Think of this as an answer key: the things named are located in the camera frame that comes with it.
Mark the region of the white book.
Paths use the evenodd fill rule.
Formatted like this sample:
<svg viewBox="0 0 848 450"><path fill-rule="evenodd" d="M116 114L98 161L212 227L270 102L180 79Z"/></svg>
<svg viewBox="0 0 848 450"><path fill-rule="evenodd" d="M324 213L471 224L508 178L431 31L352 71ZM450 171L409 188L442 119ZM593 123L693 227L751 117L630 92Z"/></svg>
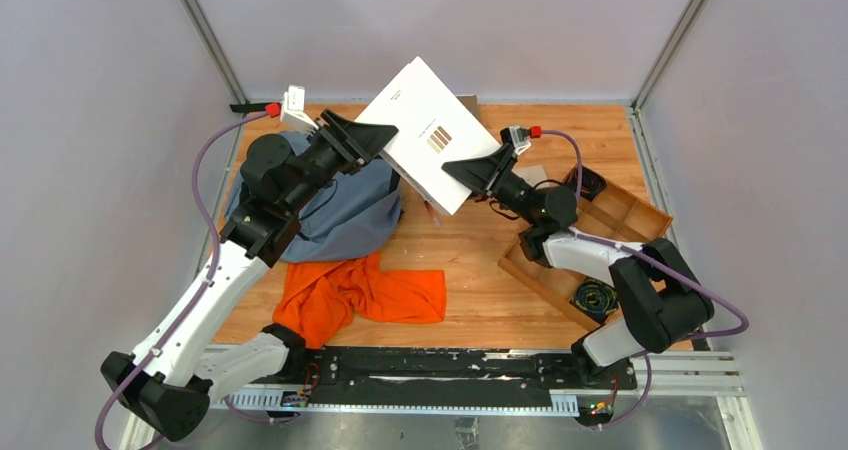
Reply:
<svg viewBox="0 0 848 450"><path fill-rule="evenodd" d="M487 156L500 147L420 57L404 66L356 121L397 128L383 158L442 215L455 214L471 195L442 165Z"/></svg>

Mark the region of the blue grey backpack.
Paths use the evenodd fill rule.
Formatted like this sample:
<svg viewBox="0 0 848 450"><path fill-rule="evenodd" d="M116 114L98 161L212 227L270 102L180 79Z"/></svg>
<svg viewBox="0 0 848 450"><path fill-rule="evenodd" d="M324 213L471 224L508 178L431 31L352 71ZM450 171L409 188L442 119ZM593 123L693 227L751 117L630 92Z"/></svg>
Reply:
<svg viewBox="0 0 848 450"><path fill-rule="evenodd" d="M221 243L273 266L361 258L388 241L403 213L399 174L381 152L353 175L309 182L301 158L309 136L270 133L248 146Z"/></svg>

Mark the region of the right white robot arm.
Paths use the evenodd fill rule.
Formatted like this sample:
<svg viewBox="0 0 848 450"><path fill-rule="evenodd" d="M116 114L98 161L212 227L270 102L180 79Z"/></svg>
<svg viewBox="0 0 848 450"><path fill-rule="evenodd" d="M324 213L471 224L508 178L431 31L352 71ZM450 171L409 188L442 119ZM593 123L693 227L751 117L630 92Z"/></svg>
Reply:
<svg viewBox="0 0 848 450"><path fill-rule="evenodd" d="M611 366L633 356L662 353L694 334L715 314L697 290L697 278L669 240L622 242L576 228L582 167L567 181L536 188L516 174L514 149L446 162L443 171L476 196L492 199L528 223L519 234L525 258L537 265L573 271L610 286L622 315L581 337L571 347L571 373L596 387Z"/></svg>

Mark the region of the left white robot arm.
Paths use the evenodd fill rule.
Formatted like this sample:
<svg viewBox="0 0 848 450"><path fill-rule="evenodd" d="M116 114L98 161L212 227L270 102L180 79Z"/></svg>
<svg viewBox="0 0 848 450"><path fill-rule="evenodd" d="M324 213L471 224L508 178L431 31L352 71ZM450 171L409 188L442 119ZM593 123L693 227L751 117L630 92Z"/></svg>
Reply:
<svg viewBox="0 0 848 450"><path fill-rule="evenodd" d="M281 325L215 356L206 347L244 294L281 258L301 229L302 209L335 177L376 159L397 135L393 125L360 123L332 110L321 113L295 151L279 134L249 146L240 167L236 209L212 227L211 254L175 306L128 353L112 352L101 372L120 404L154 430L157 440L189 436L211 405L256 380L298 381L306 343Z"/></svg>

